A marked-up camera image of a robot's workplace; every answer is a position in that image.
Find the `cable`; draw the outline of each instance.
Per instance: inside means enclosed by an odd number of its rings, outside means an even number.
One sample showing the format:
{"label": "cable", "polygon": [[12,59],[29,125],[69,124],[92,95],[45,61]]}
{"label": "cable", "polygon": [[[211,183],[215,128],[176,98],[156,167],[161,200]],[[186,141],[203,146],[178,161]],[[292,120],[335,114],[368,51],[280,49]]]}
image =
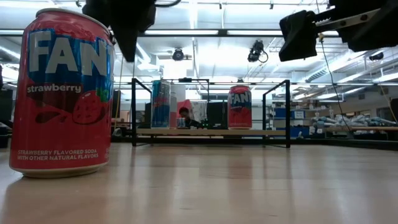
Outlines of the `cable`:
{"label": "cable", "polygon": [[156,7],[172,7],[172,6],[176,6],[181,2],[181,0],[176,0],[170,4],[155,4]]}
{"label": "cable", "polygon": [[393,117],[394,120],[396,121],[396,124],[398,124],[397,118],[396,118],[396,116],[395,116],[395,114],[394,114],[394,111],[392,110],[392,107],[391,107],[391,100],[389,100],[389,99],[387,98],[386,93],[384,92],[384,89],[383,89],[382,86],[380,86],[380,89],[381,89],[381,91],[383,92],[383,96],[386,98],[386,100],[387,100],[387,102],[388,102],[388,107],[390,107],[392,117]]}
{"label": "cable", "polygon": [[[317,8],[318,8],[318,12],[320,12],[320,11],[319,11],[319,3],[318,3],[318,0],[317,0]],[[340,108],[341,118],[343,119],[343,121],[344,121],[344,123],[345,123],[345,125],[346,125],[346,127],[347,127],[347,129],[348,129],[348,131],[349,131],[349,132],[352,132],[351,128],[348,126],[348,124],[347,124],[347,122],[346,122],[346,120],[344,119],[344,116],[343,116],[343,109],[341,108],[341,103],[340,103],[340,99],[339,99],[339,97],[338,97],[338,93],[337,93],[337,89],[336,89],[336,86],[335,86],[335,82],[333,81],[333,74],[332,74],[331,71],[330,71],[329,62],[328,62],[328,57],[326,56],[326,53],[325,53],[325,46],[323,46],[323,38],[324,38],[324,37],[325,37],[325,36],[324,36],[323,34],[320,34],[320,35],[319,35],[319,41],[321,42],[321,45],[322,45],[322,52],[323,52],[323,56],[325,57],[326,66],[328,67],[328,71],[329,71],[329,74],[330,74],[331,84],[332,84],[333,89],[335,90],[335,93],[336,93],[336,96],[337,96],[337,103],[338,103],[338,107]]]}
{"label": "cable", "polygon": [[268,60],[269,60],[269,56],[268,56],[267,52],[264,51],[264,49],[262,50],[262,52],[267,56],[267,60],[262,61],[262,60],[260,60],[260,58],[259,58],[259,62],[261,62],[261,63],[266,63],[266,62],[268,62]]}
{"label": "cable", "polygon": [[121,95],[121,85],[122,85],[122,71],[123,71],[123,61],[124,61],[124,57],[122,57],[122,65],[120,68],[120,79],[119,79],[119,93],[118,93],[118,102],[117,102],[117,106],[116,106],[116,114],[115,114],[115,120],[114,120],[114,129],[116,130],[116,123],[118,122],[118,111],[119,111],[119,104],[120,104],[120,95]]}

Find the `blue soda can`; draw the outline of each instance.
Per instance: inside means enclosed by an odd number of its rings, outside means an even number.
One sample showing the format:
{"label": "blue soda can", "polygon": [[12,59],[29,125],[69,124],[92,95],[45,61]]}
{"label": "blue soda can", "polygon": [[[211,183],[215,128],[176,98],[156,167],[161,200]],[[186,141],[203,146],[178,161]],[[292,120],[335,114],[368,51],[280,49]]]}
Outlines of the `blue soda can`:
{"label": "blue soda can", "polygon": [[151,128],[170,128],[170,83],[156,80],[152,84]]}
{"label": "blue soda can", "polygon": [[185,118],[177,118],[177,127],[185,128]]}

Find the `can lid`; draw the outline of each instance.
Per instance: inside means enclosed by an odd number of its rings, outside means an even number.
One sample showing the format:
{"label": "can lid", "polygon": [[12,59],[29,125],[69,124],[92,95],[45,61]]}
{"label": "can lid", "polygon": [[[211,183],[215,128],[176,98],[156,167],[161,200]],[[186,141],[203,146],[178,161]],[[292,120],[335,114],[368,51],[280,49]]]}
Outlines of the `can lid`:
{"label": "can lid", "polygon": [[104,28],[106,30],[106,32],[108,33],[108,35],[109,35],[109,30],[108,30],[108,28],[106,28],[106,26],[104,24],[102,24],[100,21],[92,18],[91,16],[84,15],[83,13],[75,12],[75,11],[68,10],[68,9],[46,8],[46,9],[41,9],[41,10],[37,11],[36,12],[36,17],[38,15],[40,15],[41,13],[44,13],[44,12],[65,12],[65,13],[74,14],[76,16],[80,16],[80,17],[89,19],[89,20],[97,23],[98,25],[100,25],[102,28]]}

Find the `black camera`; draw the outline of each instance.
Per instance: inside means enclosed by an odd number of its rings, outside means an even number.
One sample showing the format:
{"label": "black camera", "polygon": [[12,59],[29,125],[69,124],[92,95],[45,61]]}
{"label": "black camera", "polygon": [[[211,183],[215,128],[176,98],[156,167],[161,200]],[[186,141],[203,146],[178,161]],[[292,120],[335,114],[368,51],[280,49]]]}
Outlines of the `black camera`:
{"label": "black camera", "polygon": [[249,62],[260,61],[260,56],[262,54],[267,55],[267,53],[264,51],[264,44],[262,43],[262,40],[256,40],[256,42],[253,44],[253,47],[250,49],[248,61]]}
{"label": "black camera", "polygon": [[182,52],[182,49],[175,49],[173,53],[173,60],[181,61],[183,59],[184,59],[184,53]]}

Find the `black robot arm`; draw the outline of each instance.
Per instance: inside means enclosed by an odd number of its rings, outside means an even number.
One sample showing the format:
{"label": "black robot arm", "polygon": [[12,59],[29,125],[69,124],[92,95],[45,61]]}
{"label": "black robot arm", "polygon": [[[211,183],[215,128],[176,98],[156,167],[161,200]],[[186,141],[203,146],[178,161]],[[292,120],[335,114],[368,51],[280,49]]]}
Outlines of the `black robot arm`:
{"label": "black robot arm", "polygon": [[155,0],[86,0],[83,13],[111,27],[124,58],[133,62],[136,54],[137,36],[155,22],[156,7],[171,7],[170,4],[155,4]]}
{"label": "black robot arm", "polygon": [[335,8],[319,14],[301,11],[280,21],[285,39],[280,61],[316,56],[318,33],[328,30],[337,30],[355,52],[398,45],[391,33],[398,25],[397,0],[330,0],[329,4]]}

